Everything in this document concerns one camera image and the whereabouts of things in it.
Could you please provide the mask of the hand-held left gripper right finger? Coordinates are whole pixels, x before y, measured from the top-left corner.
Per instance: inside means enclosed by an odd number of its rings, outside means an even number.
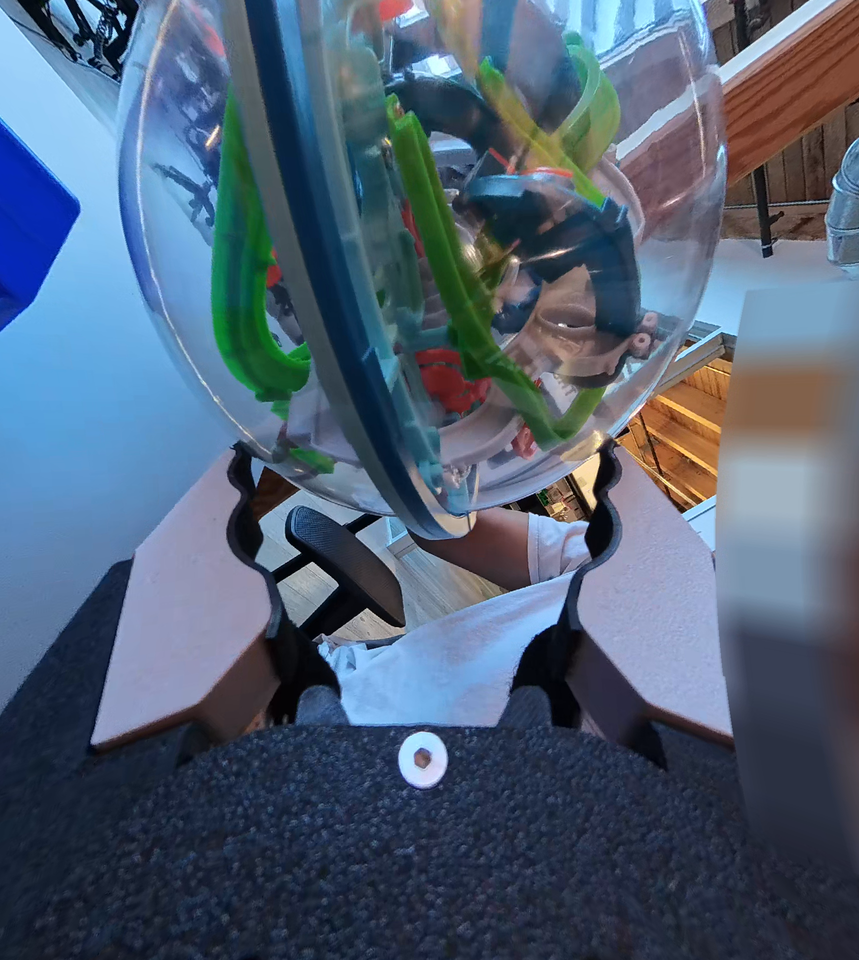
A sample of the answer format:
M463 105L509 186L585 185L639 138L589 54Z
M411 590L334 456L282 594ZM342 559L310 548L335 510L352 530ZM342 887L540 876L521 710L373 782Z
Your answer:
M661 725L729 748L710 546L613 441L594 495L587 542L609 539L573 573L559 622L584 727L624 747Z

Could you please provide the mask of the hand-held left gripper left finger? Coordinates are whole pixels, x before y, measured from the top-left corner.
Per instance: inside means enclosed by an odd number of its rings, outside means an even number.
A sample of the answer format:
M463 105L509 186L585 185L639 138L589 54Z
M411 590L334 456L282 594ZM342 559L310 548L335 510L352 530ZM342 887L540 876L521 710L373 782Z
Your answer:
M96 753L194 724L243 735L280 678L269 640L284 612L256 562L252 459L234 447L135 549L90 735Z

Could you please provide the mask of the clear plastic maze ball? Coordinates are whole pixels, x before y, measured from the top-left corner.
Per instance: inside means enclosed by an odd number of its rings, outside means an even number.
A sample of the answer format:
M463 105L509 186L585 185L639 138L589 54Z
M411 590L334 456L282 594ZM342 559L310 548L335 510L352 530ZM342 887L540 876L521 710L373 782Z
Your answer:
M241 446L459 537L616 437L719 242L705 2L141 2L118 193Z

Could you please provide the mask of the person's right forearm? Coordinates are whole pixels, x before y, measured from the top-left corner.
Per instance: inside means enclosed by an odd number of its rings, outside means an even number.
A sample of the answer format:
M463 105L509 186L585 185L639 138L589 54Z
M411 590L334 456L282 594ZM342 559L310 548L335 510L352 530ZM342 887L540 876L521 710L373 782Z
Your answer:
M494 508L479 511L463 536L429 539L415 532L410 536L427 554L510 592L538 582L531 570L530 526L530 514Z

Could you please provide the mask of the black office chair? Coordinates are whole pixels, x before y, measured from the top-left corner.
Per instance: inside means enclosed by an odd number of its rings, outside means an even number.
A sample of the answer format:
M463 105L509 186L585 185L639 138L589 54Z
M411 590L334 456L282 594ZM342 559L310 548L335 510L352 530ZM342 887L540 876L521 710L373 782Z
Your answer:
M340 524L308 506L296 506L287 515L284 534L297 555L272 571L273 580L280 583L308 566L316 566L336 584L301 625L310 640L334 637L364 612L391 627L406 627L398 578L358 537L377 520L375 514L364 513Z

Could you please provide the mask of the wooden ceiling beam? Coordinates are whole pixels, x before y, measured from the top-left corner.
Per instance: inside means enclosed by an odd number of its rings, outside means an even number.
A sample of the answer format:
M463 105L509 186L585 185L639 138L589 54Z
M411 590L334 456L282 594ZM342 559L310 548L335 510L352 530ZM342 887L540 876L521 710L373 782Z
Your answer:
M720 68L727 184L859 99L859 1L811 1Z

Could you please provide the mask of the black equipment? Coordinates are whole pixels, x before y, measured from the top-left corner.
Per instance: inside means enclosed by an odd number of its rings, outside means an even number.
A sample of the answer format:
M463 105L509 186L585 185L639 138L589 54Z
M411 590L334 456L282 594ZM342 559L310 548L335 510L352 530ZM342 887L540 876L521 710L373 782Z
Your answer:
M138 1L15 1L15 24L75 66L119 84Z

